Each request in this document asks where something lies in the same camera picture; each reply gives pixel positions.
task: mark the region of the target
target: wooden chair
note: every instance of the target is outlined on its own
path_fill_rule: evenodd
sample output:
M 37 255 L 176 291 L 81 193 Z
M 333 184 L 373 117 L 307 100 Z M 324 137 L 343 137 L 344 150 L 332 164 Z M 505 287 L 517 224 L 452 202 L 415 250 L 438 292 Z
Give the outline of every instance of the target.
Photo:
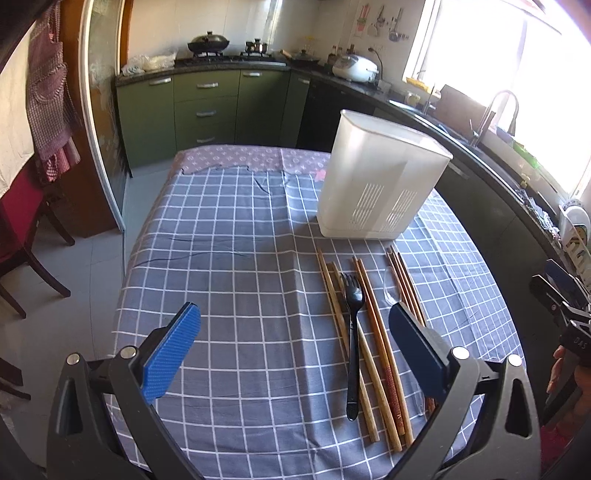
M 42 215 L 46 215 L 53 228 L 68 245 L 74 245 L 74 239 L 45 200 L 34 159 L 31 159 L 18 173 L 10 189 L 0 198 L 0 277 L 27 263 L 56 292 L 69 297 L 70 290 L 58 282 L 31 251 L 39 218 Z M 0 297 L 6 300 L 22 318 L 27 317 L 18 302 L 1 285 Z

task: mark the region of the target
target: person's hand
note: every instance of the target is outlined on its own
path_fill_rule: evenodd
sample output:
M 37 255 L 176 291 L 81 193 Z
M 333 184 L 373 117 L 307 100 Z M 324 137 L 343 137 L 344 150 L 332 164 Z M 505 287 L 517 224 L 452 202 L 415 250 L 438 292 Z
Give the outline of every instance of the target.
M 565 353 L 566 349 L 562 345 L 554 352 L 556 362 L 554 363 L 552 373 L 550 374 L 550 382 L 548 383 L 547 389 L 548 393 L 552 393 L 556 389 L 556 384 L 562 371 Z M 574 405 L 573 409 L 556 425 L 560 434 L 565 437 L 574 436 L 591 411 L 591 368 L 578 365 L 574 370 L 574 381 L 581 389 L 581 398 Z

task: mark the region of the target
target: door frame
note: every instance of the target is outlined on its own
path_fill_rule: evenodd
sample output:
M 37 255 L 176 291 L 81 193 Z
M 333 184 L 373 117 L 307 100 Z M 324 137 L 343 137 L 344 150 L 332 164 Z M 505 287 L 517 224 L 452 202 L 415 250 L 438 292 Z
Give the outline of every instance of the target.
M 117 206 L 115 195 L 111 190 L 109 184 L 109 178 L 105 170 L 105 164 L 103 163 L 103 157 L 100 153 L 99 139 L 96 135 L 96 128 L 94 122 L 94 114 L 92 112 L 92 104 L 90 102 L 90 81 L 88 72 L 88 41 L 90 33 L 90 18 L 92 15 L 92 6 L 95 0 L 85 0 L 84 7 L 82 8 L 82 16 L 80 17 L 80 42 L 78 48 L 78 65 L 79 65 L 79 88 L 80 88 L 80 100 L 82 104 L 82 114 L 84 117 L 84 124 L 86 127 L 86 135 L 88 137 L 88 143 L 90 145 L 90 151 L 92 153 L 92 159 L 95 162 L 96 172 L 99 176 L 100 185 L 102 186 L 103 192 L 113 218 L 117 223 L 117 227 L 121 232 L 125 231 L 125 222 L 123 216 Z

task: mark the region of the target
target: faucet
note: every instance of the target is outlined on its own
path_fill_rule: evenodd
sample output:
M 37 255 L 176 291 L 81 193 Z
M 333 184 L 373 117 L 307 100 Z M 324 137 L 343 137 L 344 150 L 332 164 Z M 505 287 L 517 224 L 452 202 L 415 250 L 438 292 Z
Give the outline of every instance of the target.
M 484 112 L 484 115 L 482 116 L 482 120 L 480 120 L 480 125 L 478 125 L 478 129 L 475 131 L 472 130 L 473 135 L 472 135 L 472 140 L 470 140 L 471 146 L 475 147 L 478 145 L 478 142 L 480 141 L 480 137 L 484 133 L 486 123 L 488 122 L 488 117 L 492 112 L 492 105 L 493 105 L 493 103 L 495 103 L 496 98 L 499 95 L 503 95 L 504 93 L 508 93 L 509 95 L 512 95 L 513 98 L 515 99 L 515 113 L 513 114 L 513 120 L 511 121 L 511 125 L 509 126 L 509 130 L 507 131 L 507 133 L 509 135 L 511 135 L 512 137 L 515 136 L 515 123 L 517 121 L 517 115 L 519 114 L 519 101 L 517 100 L 517 95 L 514 94 L 512 91 L 501 90 L 500 92 L 495 94 L 495 96 L 491 100 L 491 104 L 486 108 L 486 111 Z

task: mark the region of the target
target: apron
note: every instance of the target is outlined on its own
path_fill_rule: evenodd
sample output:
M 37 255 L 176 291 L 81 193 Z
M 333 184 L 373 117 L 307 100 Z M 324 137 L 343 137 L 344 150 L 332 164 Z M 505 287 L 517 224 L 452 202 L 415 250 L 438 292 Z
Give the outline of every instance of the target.
M 66 85 L 67 66 L 59 30 L 58 2 L 36 23 L 29 43 L 27 116 L 40 170 L 49 181 L 80 161 L 72 141 L 72 131 L 80 121 Z

